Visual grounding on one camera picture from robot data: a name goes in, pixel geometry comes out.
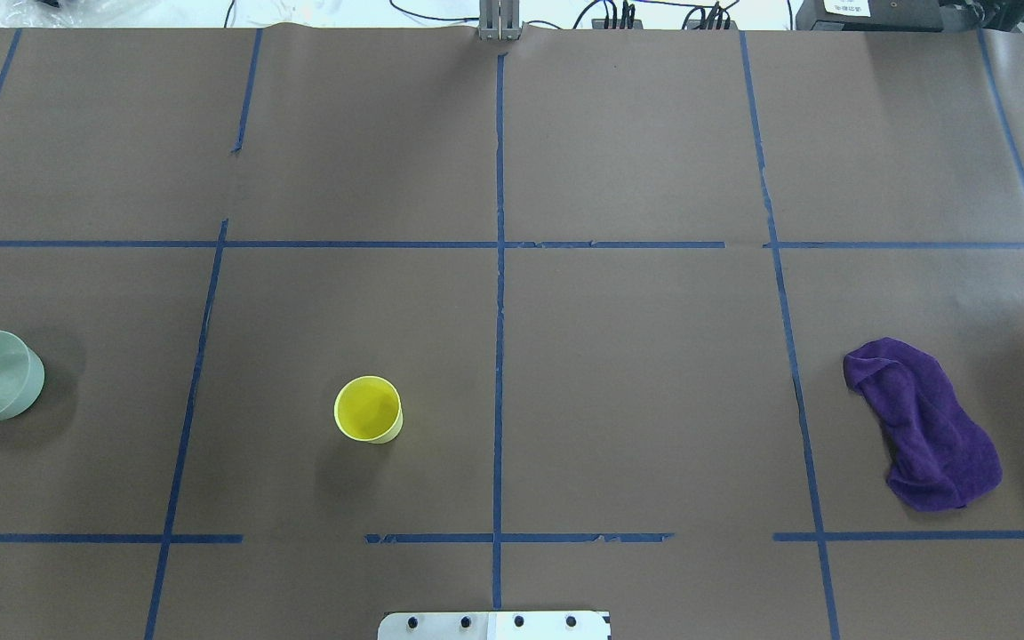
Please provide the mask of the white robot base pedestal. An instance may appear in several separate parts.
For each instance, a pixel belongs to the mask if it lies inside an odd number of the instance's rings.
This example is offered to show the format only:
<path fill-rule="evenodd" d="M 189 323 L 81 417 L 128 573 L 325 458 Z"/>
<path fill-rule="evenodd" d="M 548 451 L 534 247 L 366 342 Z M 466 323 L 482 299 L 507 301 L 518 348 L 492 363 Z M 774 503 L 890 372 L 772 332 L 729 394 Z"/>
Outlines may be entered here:
<path fill-rule="evenodd" d="M 378 639 L 611 639 L 608 612 L 475 611 L 392 612 Z"/>

